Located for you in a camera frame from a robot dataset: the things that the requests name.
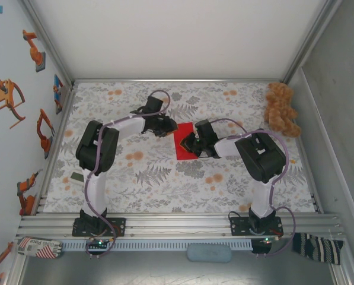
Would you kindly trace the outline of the black white striped sock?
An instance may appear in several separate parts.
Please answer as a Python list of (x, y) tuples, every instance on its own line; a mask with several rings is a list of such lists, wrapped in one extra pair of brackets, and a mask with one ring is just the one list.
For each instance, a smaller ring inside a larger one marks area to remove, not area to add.
[(292, 250), (313, 261), (340, 265), (342, 240), (326, 239), (308, 233), (295, 233)]

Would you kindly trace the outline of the printed red white pouch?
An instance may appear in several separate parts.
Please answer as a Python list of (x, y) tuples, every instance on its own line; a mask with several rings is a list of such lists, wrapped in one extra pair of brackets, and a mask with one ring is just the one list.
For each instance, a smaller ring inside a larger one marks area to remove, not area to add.
[(39, 237), (23, 237), (17, 243), (17, 252), (29, 257), (55, 259), (62, 253), (63, 243)]

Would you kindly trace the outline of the blue-grey oval sponge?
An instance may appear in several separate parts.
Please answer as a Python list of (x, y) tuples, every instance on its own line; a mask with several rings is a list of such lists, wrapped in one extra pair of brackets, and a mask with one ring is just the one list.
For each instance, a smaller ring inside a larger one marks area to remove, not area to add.
[(221, 244), (192, 243), (186, 254), (191, 262), (228, 263), (232, 260), (231, 248)]

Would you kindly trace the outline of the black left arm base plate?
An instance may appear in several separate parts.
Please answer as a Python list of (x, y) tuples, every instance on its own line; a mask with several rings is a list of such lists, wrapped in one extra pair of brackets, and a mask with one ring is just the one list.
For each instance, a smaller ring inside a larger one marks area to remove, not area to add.
[(72, 227), (73, 237), (113, 237), (114, 235), (121, 237), (125, 234), (126, 219), (125, 218), (107, 218), (111, 227), (102, 219), (93, 217), (92, 220), (76, 218)]

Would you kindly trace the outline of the floral patterned tablecloth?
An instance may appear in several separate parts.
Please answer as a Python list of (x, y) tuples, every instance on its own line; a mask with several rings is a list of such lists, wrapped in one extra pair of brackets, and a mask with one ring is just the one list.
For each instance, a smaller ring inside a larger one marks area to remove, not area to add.
[[(84, 187), (72, 183), (69, 176), (81, 172), (75, 152), (89, 121), (106, 123), (125, 117), (153, 94), (164, 101), (177, 123), (207, 119), (219, 137), (227, 137), (267, 129), (266, 92), (265, 83), (79, 83), (44, 211), (81, 209)], [(174, 137), (157, 138), (152, 133), (119, 142), (105, 188), (111, 213), (245, 212), (252, 195), (253, 180), (239, 157), (178, 161)]]

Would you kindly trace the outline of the brown teddy bear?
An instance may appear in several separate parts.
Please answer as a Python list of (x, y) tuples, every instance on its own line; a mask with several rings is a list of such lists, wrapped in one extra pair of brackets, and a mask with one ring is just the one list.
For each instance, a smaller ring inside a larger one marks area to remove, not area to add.
[(301, 135), (302, 130), (293, 122), (298, 117), (298, 112), (291, 106), (293, 95), (294, 91), (288, 85), (280, 82), (269, 83), (264, 120), (271, 130), (286, 137), (296, 138)]

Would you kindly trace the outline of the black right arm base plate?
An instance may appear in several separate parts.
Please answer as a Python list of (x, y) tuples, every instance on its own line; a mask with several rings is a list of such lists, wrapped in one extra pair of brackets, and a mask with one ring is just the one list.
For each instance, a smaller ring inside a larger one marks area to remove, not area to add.
[(280, 217), (260, 222), (254, 217), (230, 217), (230, 228), (233, 236), (283, 236)]

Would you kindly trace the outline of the red square paper sheet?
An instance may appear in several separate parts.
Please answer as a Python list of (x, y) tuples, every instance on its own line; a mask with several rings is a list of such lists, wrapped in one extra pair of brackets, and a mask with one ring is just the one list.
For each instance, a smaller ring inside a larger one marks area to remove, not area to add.
[(187, 137), (191, 132), (193, 132), (193, 123), (179, 123), (177, 126), (178, 130), (174, 131), (173, 133), (174, 145), (176, 149), (176, 159), (178, 161), (198, 159), (198, 156), (193, 153), (189, 153), (181, 146), (182, 140)]

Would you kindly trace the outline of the aluminium extrusion frame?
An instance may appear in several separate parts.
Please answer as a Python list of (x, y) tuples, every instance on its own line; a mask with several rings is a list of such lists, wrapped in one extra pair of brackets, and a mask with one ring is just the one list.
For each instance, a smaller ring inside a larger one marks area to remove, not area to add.
[(316, 152), (308, 145), (306, 138), (300, 139), (299, 151), (308, 168), (309, 185), (319, 213), (296, 214), (296, 227), (315, 235), (343, 239), (346, 244), (340, 265), (315, 265), (312, 274), (306, 275), (308, 261), (289, 251), (283, 251), (272, 259), (243, 252), (241, 258), (229, 264), (228, 270), (218, 264), (194, 263), (183, 259), (177, 250), (181, 243), (232, 240), (229, 221), (223, 213), (127, 214), (125, 241), (134, 245), (164, 242), (168, 250), (135, 248), (133, 255), (145, 258), (143, 264), (120, 261), (114, 265), (113, 258), (92, 262), (82, 257), (76, 247), (82, 239), (70, 234), (74, 215), (44, 213), (39, 205), (35, 205), (34, 214), (20, 223), (18, 237), (32, 234), (39, 238), (60, 239), (68, 244), (66, 255), (60, 261), (43, 262), (16, 255), (5, 285), (64, 285), (68, 277), (75, 284), (106, 284), (112, 281), (114, 284), (144, 285), (286, 285), (307, 284), (309, 280), (323, 283), (325, 273), (330, 274), (333, 285), (354, 285), (354, 252), (350, 242), (350, 236), (354, 233), (354, 202), (302, 69), (341, 3), (342, 0), (324, 1), (283, 76), (285, 82), (295, 82), (308, 98), (304, 107), (309, 112), (308, 126), (321, 141), (318, 150), (323, 154), (328, 170), (327, 176), (318, 174)]

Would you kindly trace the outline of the orange gripper wall sticker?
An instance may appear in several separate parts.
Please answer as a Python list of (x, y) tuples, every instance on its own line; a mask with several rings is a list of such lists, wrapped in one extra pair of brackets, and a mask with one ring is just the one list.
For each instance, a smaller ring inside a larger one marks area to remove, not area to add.
[[(20, 97), (20, 102), (15, 103), (14, 102), (14, 92), (17, 92), (19, 97)], [(17, 119), (16, 123), (10, 126), (10, 129), (18, 125), (20, 122), (22, 122), (25, 119), (25, 116), (20, 116), (16, 108), (20, 106), (21, 104), (25, 103), (25, 97), (23, 95), (23, 92), (19, 88), (19, 86), (11, 81), (10, 79), (7, 80), (1, 80), (0, 79), (0, 103), (3, 102), (4, 104), (0, 106), (0, 110), (3, 108), (8, 108), (8, 110), (14, 115), (14, 117)]]

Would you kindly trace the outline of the white digital timer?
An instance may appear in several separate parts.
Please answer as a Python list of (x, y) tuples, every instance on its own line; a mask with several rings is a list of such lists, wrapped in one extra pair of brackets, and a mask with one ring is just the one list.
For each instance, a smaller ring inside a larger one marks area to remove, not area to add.
[(81, 172), (72, 171), (69, 180), (77, 185), (84, 184), (84, 175)]

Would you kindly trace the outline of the blue and orange wall sticker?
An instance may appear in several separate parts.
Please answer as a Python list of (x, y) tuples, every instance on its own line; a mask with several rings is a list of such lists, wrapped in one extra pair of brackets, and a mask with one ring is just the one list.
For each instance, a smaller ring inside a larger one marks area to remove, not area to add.
[(53, 97), (54, 97), (54, 102), (55, 102), (55, 112), (58, 115), (61, 113), (63, 109), (63, 103), (62, 103), (62, 89), (63, 88), (63, 83), (59, 79), (59, 77), (55, 74), (54, 75), (54, 85), (53, 85)]

